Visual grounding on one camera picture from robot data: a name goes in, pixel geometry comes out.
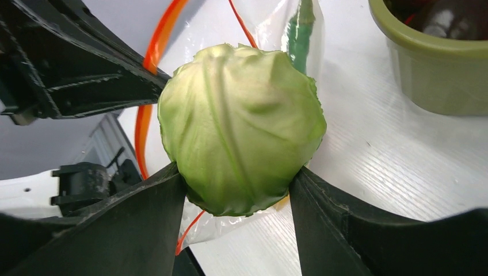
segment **gray wall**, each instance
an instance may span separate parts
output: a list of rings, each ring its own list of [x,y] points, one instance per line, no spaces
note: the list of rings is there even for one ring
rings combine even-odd
[[[102,117],[45,119],[28,126],[16,126],[9,117],[0,116],[0,180],[72,163]]]

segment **white surface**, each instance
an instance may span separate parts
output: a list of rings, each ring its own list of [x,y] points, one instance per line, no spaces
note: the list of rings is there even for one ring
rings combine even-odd
[[[23,219],[61,217],[51,197],[59,194],[59,178],[52,171],[0,181],[0,212]]]
[[[135,30],[142,28],[127,25],[139,25],[144,14],[161,16],[165,8],[148,1],[85,3],[134,47],[141,43],[134,41],[140,36]],[[228,5],[225,0],[210,2],[225,9]],[[358,198],[415,219],[433,220],[487,206],[488,121],[430,114],[404,97],[394,85],[385,38],[369,14],[367,0],[324,0],[321,6],[326,41],[319,97],[328,130],[310,169]],[[202,8],[197,15],[205,12],[211,10]],[[218,30],[200,26],[208,39],[219,32],[228,36],[227,42],[245,41],[231,17],[220,20]],[[147,26],[147,37],[153,29]],[[180,54],[185,48],[179,45],[177,40],[163,61],[167,72],[190,56]],[[135,110],[126,110],[120,121],[133,139]],[[146,158],[154,172],[168,160],[155,116],[151,129]],[[300,275],[289,208],[192,250],[209,276]]]

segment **black mount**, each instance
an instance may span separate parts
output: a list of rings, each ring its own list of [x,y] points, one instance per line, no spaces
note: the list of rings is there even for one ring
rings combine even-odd
[[[2,114],[18,125],[156,103],[169,76],[142,61],[80,0],[0,1]]]
[[[488,275],[488,209],[432,222],[370,205],[302,168],[290,187],[302,274]]]
[[[119,157],[125,148],[119,149],[112,161],[105,167],[100,164],[82,162],[61,166],[52,176],[59,178],[59,195],[51,198],[51,205],[59,206],[63,216],[102,201],[142,181],[135,164],[126,159],[119,165]],[[107,168],[115,165],[116,173],[110,178]]]

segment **clear plastic bag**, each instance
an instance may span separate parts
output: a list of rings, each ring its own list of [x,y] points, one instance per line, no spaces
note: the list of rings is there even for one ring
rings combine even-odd
[[[323,57],[324,26],[322,11],[317,0],[233,0],[232,3],[259,49],[287,52],[289,50],[288,36],[290,32],[295,39],[307,36],[308,45],[293,41],[299,50],[299,54],[296,55],[297,57],[290,54],[290,57],[292,60],[295,58],[296,62],[300,63],[299,66],[305,64],[303,60],[299,59],[305,58],[305,73],[317,81],[317,86],[321,85],[319,76]],[[249,41],[231,8],[230,1],[192,0],[188,2],[186,7],[189,9],[197,8],[198,11],[196,13],[188,11],[182,13],[177,25],[183,24],[184,28],[177,34],[177,37],[170,38],[171,55],[164,55],[158,64],[159,68],[171,73],[175,68],[166,67],[165,64],[183,65],[192,61],[197,51],[213,45],[221,43],[229,43],[234,46],[237,46],[238,43],[249,45]],[[192,16],[185,18],[184,14],[191,14]],[[305,24],[308,24],[308,28],[302,28],[302,25]],[[232,38],[224,37],[222,33],[229,33],[229,30],[224,29],[239,32],[242,35]],[[288,197],[273,207],[257,212],[250,217],[214,217],[211,214],[203,213],[189,229],[181,249],[191,244],[216,239],[246,223],[267,214],[279,212],[287,204],[289,204]],[[185,201],[180,237],[200,212],[199,207],[188,200]]]

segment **white table surface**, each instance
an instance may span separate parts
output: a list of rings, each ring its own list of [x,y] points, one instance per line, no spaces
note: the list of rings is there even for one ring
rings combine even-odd
[[[142,55],[167,5],[156,0],[84,2]],[[310,169],[370,204],[414,219],[434,220],[487,206],[488,120],[431,114],[403,96],[367,0],[322,0],[321,7],[326,40],[319,98],[328,129]],[[215,8],[228,9],[228,3],[206,1],[195,17],[211,16]],[[224,42],[222,37],[232,44],[246,42],[231,13],[220,15],[219,21],[218,28],[200,26],[207,42]],[[198,26],[188,25],[183,32],[197,33]],[[194,53],[185,52],[184,43],[174,41],[163,70],[171,73],[190,61]],[[132,143],[135,114],[135,108],[127,109],[119,119]],[[150,173],[169,163],[155,110],[146,159]],[[192,250],[208,276],[300,275],[289,207]]]

